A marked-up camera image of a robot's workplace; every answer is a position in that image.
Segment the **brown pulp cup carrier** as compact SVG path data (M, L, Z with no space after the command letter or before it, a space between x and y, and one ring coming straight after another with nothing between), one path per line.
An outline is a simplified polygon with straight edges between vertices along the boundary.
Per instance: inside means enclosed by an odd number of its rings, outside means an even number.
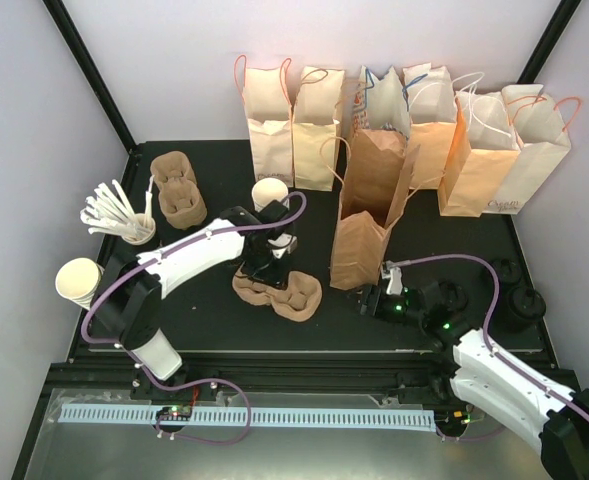
M278 316L297 323L316 313L323 296L319 280L300 271L289 273L283 290L253 281L237 271L232 288L244 302L256 307L269 306Z

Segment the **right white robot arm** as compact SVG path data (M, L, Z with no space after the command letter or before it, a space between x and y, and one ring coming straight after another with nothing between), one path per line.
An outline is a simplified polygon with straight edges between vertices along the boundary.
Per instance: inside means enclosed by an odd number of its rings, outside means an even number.
M589 479L589 389L574 390L536 371L473 327L465 290L451 281L393 292L367 285L365 316L417 328L452 368L428 379L431 396L480 408L539 454L553 479Z

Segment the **brown kraft paper bag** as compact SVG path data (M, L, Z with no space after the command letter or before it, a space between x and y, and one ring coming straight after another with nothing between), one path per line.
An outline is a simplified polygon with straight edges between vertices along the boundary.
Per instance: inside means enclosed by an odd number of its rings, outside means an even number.
M378 282L392 230L410 196L418 147L393 130L356 130L346 168L330 257L330 286L351 290Z

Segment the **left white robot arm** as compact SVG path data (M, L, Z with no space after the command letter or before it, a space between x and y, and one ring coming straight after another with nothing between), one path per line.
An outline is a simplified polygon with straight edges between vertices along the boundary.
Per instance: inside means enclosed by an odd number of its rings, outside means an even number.
M241 261L241 276L283 290L295 237L288 226L304 211L292 213L288 198L273 200L251 213L237 206L225 210L198 232L166 247L144 252L133 260L110 260L82 327L83 339L92 343L88 328L97 320L109 332L106 340L120 345L147 368L153 386L167 399L181 397L189 376L182 359L162 332L157 311L179 286L228 261Z

